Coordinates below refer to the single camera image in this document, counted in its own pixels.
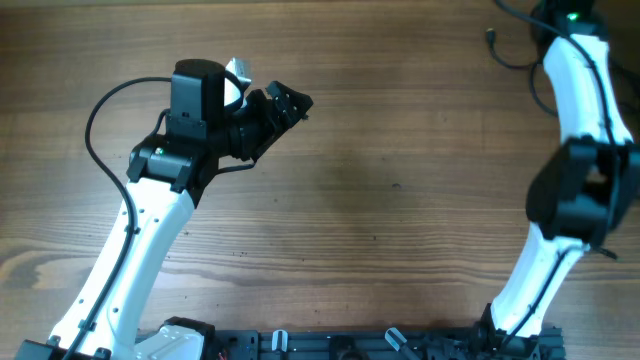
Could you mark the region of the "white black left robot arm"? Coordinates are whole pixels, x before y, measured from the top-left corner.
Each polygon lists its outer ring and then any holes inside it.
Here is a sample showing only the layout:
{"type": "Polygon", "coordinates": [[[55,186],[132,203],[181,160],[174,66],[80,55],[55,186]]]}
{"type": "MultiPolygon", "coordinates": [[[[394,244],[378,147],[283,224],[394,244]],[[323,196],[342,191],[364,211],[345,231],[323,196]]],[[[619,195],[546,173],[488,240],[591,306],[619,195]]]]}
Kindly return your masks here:
{"type": "Polygon", "coordinates": [[[130,154],[123,202],[83,288],[47,341],[27,340],[21,359],[224,359],[212,325],[173,317],[140,338],[138,325],[174,240],[219,162],[253,168],[306,118],[312,98],[280,82],[253,89],[240,60],[184,59],[170,77],[170,105],[130,154]]]}

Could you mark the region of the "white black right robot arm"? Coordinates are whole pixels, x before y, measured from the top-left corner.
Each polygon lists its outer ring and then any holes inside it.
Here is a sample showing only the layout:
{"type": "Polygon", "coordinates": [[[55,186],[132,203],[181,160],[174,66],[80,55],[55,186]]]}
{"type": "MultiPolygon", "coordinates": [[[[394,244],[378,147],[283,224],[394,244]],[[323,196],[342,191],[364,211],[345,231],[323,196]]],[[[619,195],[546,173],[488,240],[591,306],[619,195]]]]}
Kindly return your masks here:
{"type": "Polygon", "coordinates": [[[586,253],[609,253],[603,243],[639,190],[639,146],[618,109],[608,36],[592,2],[541,1],[529,14],[497,6],[530,24],[560,125],[560,146],[527,193],[525,246],[490,306],[506,347],[540,334],[547,308],[586,253]]]}

